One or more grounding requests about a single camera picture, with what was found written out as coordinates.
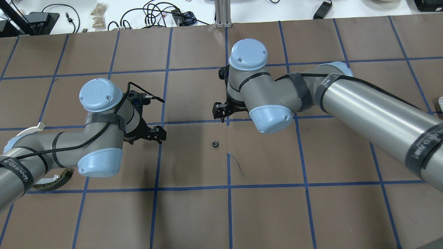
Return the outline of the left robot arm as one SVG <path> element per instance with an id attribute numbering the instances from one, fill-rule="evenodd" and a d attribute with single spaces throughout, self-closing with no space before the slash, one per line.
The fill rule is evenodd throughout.
<path id="1" fill-rule="evenodd" d="M 161 126 L 150 128 L 143 107 L 164 99 L 128 82 L 122 91 L 112 81 L 95 78 L 81 88 L 79 101 L 88 112 L 84 128 L 74 132 L 44 132 L 28 128 L 11 138 L 1 154 L 1 212 L 56 168 L 76 168 L 86 177 L 112 177 L 120 171 L 123 144 L 166 140 Z"/>

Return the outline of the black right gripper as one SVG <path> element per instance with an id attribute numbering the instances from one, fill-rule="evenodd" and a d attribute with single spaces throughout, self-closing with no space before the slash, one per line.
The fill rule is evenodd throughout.
<path id="1" fill-rule="evenodd" d="M 212 108 L 212 114 L 214 119 L 220 119 L 222 123 L 225 122 L 226 117 L 236 113 L 236 112 L 247 112 L 248 109 L 243 101 L 235 100 L 228 93 L 228 73 L 229 65 L 224 66 L 219 69 L 218 76 L 220 80 L 224 81 L 226 87 L 226 101 L 225 103 L 215 102 Z"/>

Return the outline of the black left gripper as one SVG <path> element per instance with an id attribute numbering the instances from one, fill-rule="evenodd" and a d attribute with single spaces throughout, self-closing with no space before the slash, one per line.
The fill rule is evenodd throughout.
<path id="1" fill-rule="evenodd" d="M 133 107 L 131 118 L 126 123 L 126 132 L 123 140 L 129 144 L 134 144 L 137 140 L 156 141 L 162 144 L 167 139 L 167 132 L 161 126 L 149 127 L 143 118 L 143 107 L 149 105 L 151 100 L 157 100 L 164 103 L 164 99 L 155 96 L 149 92 L 140 93 L 129 91 L 127 95 L 128 102 Z"/>

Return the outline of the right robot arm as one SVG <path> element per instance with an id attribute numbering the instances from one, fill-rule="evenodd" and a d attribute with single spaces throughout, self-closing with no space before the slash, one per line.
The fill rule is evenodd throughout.
<path id="1" fill-rule="evenodd" d="M 443 189 L 442 120 L 411 103 L 355 78 L 343 62 L 274 79 L 266 68 L 266 46 L 253 38 L 237 41 L 218 75 L 226 102 L 215 102 L 213 117 L 248 112 L 256 129 L 278 132 L 294 113 L 318 106 L 368 139 L 435 189 Z"/>

